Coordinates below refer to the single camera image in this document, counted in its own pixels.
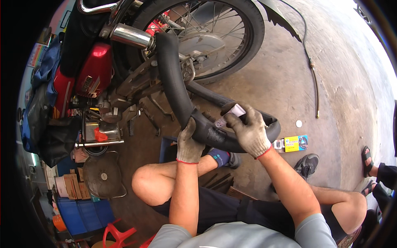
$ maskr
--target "tire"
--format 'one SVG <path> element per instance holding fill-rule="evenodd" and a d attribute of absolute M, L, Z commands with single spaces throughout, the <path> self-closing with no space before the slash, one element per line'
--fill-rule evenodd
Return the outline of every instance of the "tire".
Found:
<path fill-rule="evenodd" d="M 159 15 L 165 10 L 172 8 L 173 6 L 187 2 L 188 1 L 186 0 L 145 1 L 145 3 L 140 7 L 139 11 L 133 16 L 132 20 L 126 24 L 140 30 L 145 30 L 154 16 Z M 247 26 L 250 36 L 247 39 L 249 44 L 237 60 L 222 69 L 219 73 L 215 72 L 217 73 L 214 73 L 215 75 L 209 74 L 208 76 L 205 75 L 199 78 L 195 78 L 195 82 L 201 85 L 216 82 L 243 68 L 246 64 L 248 64 L 248 62 L 253 59 L 253 57 L 259 51 L 265 34 L 263 17 L 259 9 L 251 0 L 215 0 L 215 2 L 220 2 L 233 7 L 233 9 L 238 12 L 240 17 L 249 23 L 249 25 Z M 113 50 L 115 64 L 117 66 L 117 69 L 115 69 L 115 71 L 116 74 L 119 75 L 119 78 L 125 79 L 129 74 L 128 69 L 134 70 L 144 62 L 140 49 L 114 42 Z"/>

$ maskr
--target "sock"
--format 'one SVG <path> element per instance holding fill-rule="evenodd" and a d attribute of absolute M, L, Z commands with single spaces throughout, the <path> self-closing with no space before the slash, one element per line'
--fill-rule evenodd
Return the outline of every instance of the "sock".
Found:
<path fill-rule="evenodd" d="M 211 157 L 218 162 L 218 168 L 225 166 L 230 159 L 230 154 L 228 152 L 221 151 L 216 148 L 211 148 L 207 154 L 211 155 Z"/>

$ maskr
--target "red cloth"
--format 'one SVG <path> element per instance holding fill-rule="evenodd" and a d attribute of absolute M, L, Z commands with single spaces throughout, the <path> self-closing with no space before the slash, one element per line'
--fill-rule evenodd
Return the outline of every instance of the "red cloth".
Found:
<path fill-rule="evenodd" d="M 94 129 L 94 133 L 95 133 L 95 139 L 99 142 L 101 141 L 105 141 L 108 140 L 108 136 L 104 133 L 101 133 L 99 131 L 99 127 L 97 127 L 96 129 Z"/>

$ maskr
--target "gray shirt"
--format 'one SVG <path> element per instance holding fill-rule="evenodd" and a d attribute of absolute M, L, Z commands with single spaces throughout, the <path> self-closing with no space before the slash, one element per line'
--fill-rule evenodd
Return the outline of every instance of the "gray shirt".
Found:
<path fill-rule="evenodd" d="M 193 237 L 183 227 L 163 225 L 149 248 L 336 247 L 324 216 L 315 213 L 302 221 L 292 240 L 272 229 L 244 222 L 219 223 Z"/>

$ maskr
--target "red glove cuff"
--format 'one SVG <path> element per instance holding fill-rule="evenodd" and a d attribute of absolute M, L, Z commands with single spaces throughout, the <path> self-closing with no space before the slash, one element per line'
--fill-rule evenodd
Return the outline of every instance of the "red glove cuff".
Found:
<path fill-rule="evenodd" d="M 270 149 L 272 149 L 273 146 L 271 145 L 269 149 L 267 149 L 262 155 L 258 156 L 255 160 L 258 160 L 260 157 L 262 157 L 263 155 L 265 155 Z"/>
<path fill-rule="evenodd" d="M 185 163 L 185 164 L 198 164 L 198 162 L 197 163 L 187 163 L 187 162 L 184 162 L 184 161 L 179 160 L 179 159 L 176 159 L 176 161 L 181 162 L 181 163 Z"/>

